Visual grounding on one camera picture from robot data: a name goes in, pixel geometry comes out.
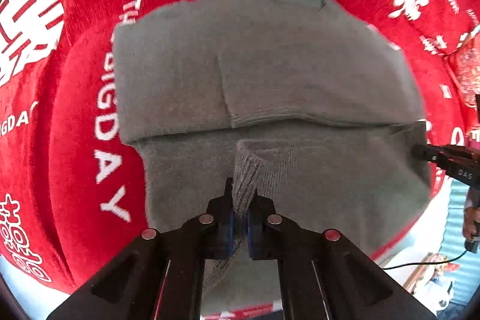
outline silver screw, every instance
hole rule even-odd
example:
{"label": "silver screw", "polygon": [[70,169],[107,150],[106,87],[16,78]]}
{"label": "silver screw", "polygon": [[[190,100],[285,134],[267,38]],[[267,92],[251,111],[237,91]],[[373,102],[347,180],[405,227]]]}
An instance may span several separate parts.
{"label": "silver screw", "polygon": [[268,216],[267,221],[270,224],[276,226],[277,224],[280,224],[282,222],[282,216],[280,216],[279,214],[271,214],[270,216]]}
{"label": "silver screw", "polygon": [[157,236],[157,231],[153,228],[148,228],[148,229],[145,229],[143,232],[142,232],[142,238],[144,238],[145,240],[151,240],[153,239],[155,236]]}
{"label": "silver screw", "polygon": [[202,224],[211,224],[213,223],[213,216],[211,214],[202,214],[199,218],[198,221],[200,221]]}

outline person's hand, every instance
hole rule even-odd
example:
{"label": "person's hand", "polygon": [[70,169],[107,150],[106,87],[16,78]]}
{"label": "person's hand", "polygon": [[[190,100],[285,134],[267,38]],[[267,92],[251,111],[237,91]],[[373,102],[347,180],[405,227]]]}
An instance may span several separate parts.
{"label": "person's hand", "polygon": [[480,208],[474,209],[473,207],[465,208],[463,215],[463,236],[468,241],[473,241],[473,237],[477,233],[475,227],[475,221],[480,223]]}

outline gray sweater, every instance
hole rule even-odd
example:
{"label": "gray sweater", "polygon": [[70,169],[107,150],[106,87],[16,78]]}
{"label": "gray sweater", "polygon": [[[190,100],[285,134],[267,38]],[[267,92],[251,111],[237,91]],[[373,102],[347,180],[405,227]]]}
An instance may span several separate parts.
{"label": "gray sweater", "polygon": [[[422,100],[401,51],[333,0],[196,0],[118,26],[120,135],[145,165],[150,226],[201,214],[234,177],[242,216],[255,189],[315,231],[367,254],[429,197]],[[208,262],[202,313],[280,298],[276,264],[244,238]]]}

